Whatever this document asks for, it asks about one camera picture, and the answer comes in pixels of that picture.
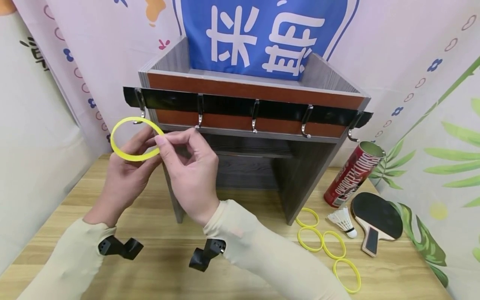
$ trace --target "blue banner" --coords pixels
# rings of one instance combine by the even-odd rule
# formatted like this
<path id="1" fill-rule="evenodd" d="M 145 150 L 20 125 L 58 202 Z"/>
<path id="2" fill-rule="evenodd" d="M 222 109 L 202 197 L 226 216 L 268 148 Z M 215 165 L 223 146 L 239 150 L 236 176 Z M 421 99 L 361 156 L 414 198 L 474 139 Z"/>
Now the blue banner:
<path id="1" fill-rule="evenodd" d="M 327 60 L 359 0 L 174 0 L 194 69 L 299 80 Z"/>

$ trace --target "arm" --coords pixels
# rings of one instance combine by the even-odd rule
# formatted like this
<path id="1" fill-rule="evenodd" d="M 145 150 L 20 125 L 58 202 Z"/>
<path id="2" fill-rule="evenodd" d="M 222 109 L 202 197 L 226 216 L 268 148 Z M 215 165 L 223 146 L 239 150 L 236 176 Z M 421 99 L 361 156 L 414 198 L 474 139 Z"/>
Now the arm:
<path id="1" fill-rule="evenodd" d="M 350 299 L 311 253 L 268 230 L 235 201 L 218 200 L 218 157 L 195 129 L 155 139 L 180 205 L 208 238 L 226 242 L 223 256 L 233 265 L 260 276 L 288 299 Z M 173 145 L 179 144 L 186 144 L 192 157 L 176 154 Z"/>
<path id="2" fill-rule="evenodd" d="M 152 129 L 145 127 L 122 150 L 139 154 L 153 145 Z M 45 266 L 18 300 L 79 300 L 102 265 L 104 257 L 98 244 L 115 234 L 121 214 L 144 190 L 160 163 L 160 156 L 130 163 L 112 154 L 105 186 L 95 205 L 83 219 L 67 228 Z"/>
<path id="3" fill-rule="evenodd" d="M 220 202 L 204 233 L 226 242 L 223 256 L 233 265 L 260 276 L 287 299 L 350 299 L 318 258 L 267 229 L 233 200 Z"/>

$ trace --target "black rubber paddle face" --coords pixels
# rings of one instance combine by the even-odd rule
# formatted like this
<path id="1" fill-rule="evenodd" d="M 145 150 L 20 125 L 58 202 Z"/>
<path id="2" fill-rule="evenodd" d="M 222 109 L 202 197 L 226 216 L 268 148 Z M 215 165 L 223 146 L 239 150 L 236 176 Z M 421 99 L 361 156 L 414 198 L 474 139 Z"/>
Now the black rubber paddle face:
<path id="1" fill-rule="evenodd" d="M 403 222 L 396 209 L 383 198 L 362 192 L 352 200 L 352 214 L 379 231 L 398 239 L 402 236 Z"/>

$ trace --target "hand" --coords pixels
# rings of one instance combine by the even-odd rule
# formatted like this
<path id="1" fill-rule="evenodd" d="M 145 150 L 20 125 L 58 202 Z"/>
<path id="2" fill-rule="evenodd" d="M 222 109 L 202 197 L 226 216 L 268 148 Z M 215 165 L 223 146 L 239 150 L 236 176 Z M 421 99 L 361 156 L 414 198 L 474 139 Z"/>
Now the hand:
<path id="1" fill-rule="evenodd" d="M 155 141 L 175 197 L 185 212 L 205 227 L 220 204 L 216 196 L 218 157 L 195 128 L 158 135 Z M 175 152 L 173 145 L 183 144 L 192 155 L 190 159 Z"/>
<path id="2" fill-rule="evenodd" d="M 127 154 L 140 155 L 155 146 L 154 133 L 150 126 L 144 127 L 121 150 Z M 108 162 L 107 178 L 100 197 L 85 215 L 89 224 L 105 223 L 114 227 L 123 211 L 133 204 L 145 189 L 152 172 L 162 162 L 160 155 L 143 162 L 131 162 L 115 153 Z"/>

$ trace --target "cartoon decorative backdrop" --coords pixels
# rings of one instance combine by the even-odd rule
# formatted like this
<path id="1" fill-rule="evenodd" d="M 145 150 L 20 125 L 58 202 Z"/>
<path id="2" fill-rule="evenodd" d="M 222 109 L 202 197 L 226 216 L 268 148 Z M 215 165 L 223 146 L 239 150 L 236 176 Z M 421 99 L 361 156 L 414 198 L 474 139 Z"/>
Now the cartoon decorative backdrop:
<path id="1" fill-rule="evenodd" d="M 0 0 L 0 32 L 1 274 L 98 155 L 11 0 Z"/>
<path id="2" fill-rule="evenodd" d="M 448 54 L 471 38 L 468 30 L 478 35 L 476 14 L 459 22 L 457 34 L 392 117 L 416 99 L 416 92 L 444 62 L 461 59 Z M 440 88 L 443 94 L 437 100 L 423 99 L 430 107 L 410 120 L 413 125 L 370 176 L 382 197 L 398 209 L 406 234 L 432 271 L 457 299 L 476 299 L 480 292 L 480 51 L 476 54 L 455 81 Z"/>
<path id="3" fill-rule="evenodd" d="M 454 297 L 480 293 L 467 288 L 480 268 L 471 186 L 480 120 L 471 99 L 480 95 L 469 76 L 480 53 L 478 1 L 14 2 L 93 144 L 107 137 L 95 126 L 139 114 L 124 103 L 122 86 L 140 86 L 137 71 L 179 35 L 191 41 L 192 64 L 213 71 L 296 80 L 311 52 L 323 55 L 372 97 L 374 116 L 354 134 L 389 153 L 372 176 L 377 188 L 403 204 L 407 233 Z M 91 119 L 91 109 L 102 120 Z M 137 126 L 125 125 L 118 142 Z M 354 147 L 347 142 L 335 164 Z M 468 155 L 460 161 L 458 151 Z"/>

